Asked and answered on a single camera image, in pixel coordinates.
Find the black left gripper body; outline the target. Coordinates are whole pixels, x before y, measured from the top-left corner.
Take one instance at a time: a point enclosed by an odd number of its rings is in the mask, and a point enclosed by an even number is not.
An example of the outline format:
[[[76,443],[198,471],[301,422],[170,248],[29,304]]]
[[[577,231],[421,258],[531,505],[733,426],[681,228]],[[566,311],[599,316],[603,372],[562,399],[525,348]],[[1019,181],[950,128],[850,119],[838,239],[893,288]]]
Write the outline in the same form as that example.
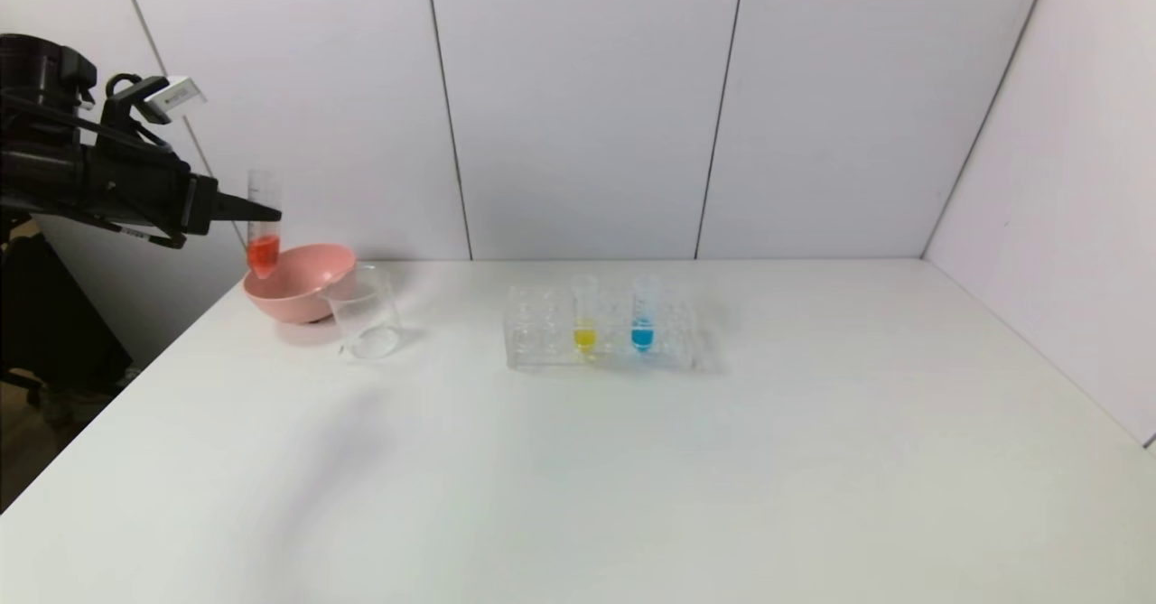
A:
[[[169,249],[210,229],[218,181],[192,172],[175,152],[92,143],[84,152],[83,181],[79,205],[98,228]]]

